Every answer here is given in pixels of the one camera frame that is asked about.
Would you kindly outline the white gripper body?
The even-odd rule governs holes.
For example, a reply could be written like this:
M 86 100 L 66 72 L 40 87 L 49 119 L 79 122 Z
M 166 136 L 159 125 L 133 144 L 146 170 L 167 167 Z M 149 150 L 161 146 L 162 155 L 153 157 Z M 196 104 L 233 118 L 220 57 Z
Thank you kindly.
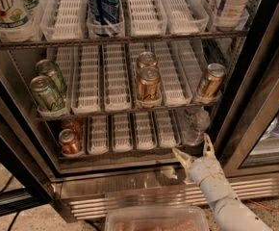
M 215 205 L 225 197 L 235 197 L 234 190 L 216 158 L 203 156 L 195 159 L 190 165 L 189 175 L 202 191 L 209 205 Z

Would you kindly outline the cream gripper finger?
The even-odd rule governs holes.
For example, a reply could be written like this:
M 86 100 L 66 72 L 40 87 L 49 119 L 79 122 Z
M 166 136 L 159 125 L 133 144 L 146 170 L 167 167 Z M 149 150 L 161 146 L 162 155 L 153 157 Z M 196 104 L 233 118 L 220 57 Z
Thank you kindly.
M 191 182 L 192 179 L 190 177 L 190 166 L 193 162 L 192 156 L 189 154 L 179 150 L 176 147 L 172 148 L 172 152 L 175 156 L 175 158 L 180 162 L 181 166 L 184 168 L 185 174 L 186 174 L 186 182 Z
M 207 133 L 204 134 L 203 155 L 210 158 L 214 158 L 216 156 L 214 145 Z

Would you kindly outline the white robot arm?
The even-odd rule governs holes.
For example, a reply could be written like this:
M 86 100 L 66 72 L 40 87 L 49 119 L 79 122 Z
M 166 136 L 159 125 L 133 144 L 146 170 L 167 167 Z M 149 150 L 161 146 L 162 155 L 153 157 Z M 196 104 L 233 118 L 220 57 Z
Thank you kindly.
M 176 147 L 172 152 L 185 170 L 186 182 L 194 182 L 203 193 L 221 231 L 273 231 L 240 201 L 216 158 L 207 133 L 201 157 L 194 158 Z

